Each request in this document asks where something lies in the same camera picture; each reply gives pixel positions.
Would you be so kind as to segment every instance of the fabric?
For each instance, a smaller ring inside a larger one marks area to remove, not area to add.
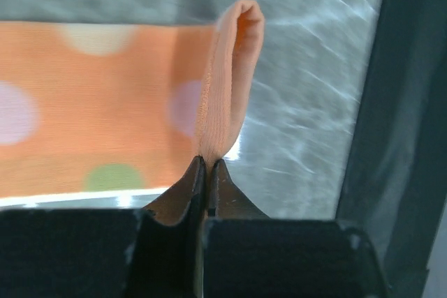
[[[0,197],[172,185],[244,120],[255,1],[194,27],[0,24]]]

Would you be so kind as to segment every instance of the marble surface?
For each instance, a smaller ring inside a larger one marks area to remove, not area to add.
[[[0,0],[0,20],[196,24],[215,20],[234,1]],[[265,45],[240,141],[228,156],[230,173],[271,216],[330,218],[380,0],[258,2]],[[65,204],[118,204],[104,199]],[[137,197],[129,206],[140,203]]]

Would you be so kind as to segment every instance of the gray floor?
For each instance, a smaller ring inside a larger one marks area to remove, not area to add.
[[[190,24],[214,20],[234,1],[0,0],[0,20]],[[330,218],[380,0],[258,1],[265,46],[230,172],[271,216]],[[108,199],[96,205],[116,205]]]

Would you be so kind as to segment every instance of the purple dot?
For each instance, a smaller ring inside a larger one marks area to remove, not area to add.
[[[0,145],[27,139],[37,128],[32,98],[18,87],[0,81]]]
[[[169,104],[171,123],[179,132],[189,137],[194,136],[201,87],[200,80],[192,80],[179,85]]]

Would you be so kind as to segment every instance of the cloth fold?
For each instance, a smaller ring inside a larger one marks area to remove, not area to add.
[[[0,197],[166,187],[195,154],[212,165],[263,27],[251,0],[203,26],[0,23]]]

